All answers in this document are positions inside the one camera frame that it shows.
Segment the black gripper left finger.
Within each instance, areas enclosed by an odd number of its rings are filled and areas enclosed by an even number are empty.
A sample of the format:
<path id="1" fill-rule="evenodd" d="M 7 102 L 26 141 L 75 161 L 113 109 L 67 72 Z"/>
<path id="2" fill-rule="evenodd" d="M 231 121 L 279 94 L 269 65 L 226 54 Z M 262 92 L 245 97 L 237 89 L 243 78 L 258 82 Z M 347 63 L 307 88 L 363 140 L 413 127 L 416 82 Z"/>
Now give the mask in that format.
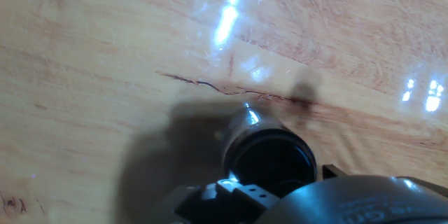
<path id="1" fill-rule="evenodd" d="M 280 198 L 258 185 L 242 185 L 231 179 L 198 188 L 176 206 L 184 223 L 254 223 Z"/>

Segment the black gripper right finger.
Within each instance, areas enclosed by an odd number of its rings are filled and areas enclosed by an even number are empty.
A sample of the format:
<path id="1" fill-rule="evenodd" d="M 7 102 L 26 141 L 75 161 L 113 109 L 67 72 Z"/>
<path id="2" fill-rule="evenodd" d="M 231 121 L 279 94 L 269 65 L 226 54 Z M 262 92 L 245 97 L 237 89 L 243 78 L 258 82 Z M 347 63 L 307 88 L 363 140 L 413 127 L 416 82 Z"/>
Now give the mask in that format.
<path id="1" fill-rule="evenodd" d="M 322 166 L 322 177 L 323 180 L 326 179 L 332 179 L 332 178 L 338 178 L 347 176 L 346 173 L 344 173 L 341 169 L 337 168 L 333 164 L 325 164 Z M 398 176 L 398 179 L 407 179 L 408 181 L 411 181 L 417 185 L 423 186 L 429 190 L 432 190 L 439 195 L 447 196 L 447 188 L 443 187 L 441 185 L 437 185 L 428 181 L 421 180 L 419 178 L 411 177 L 411 176 Z"/>

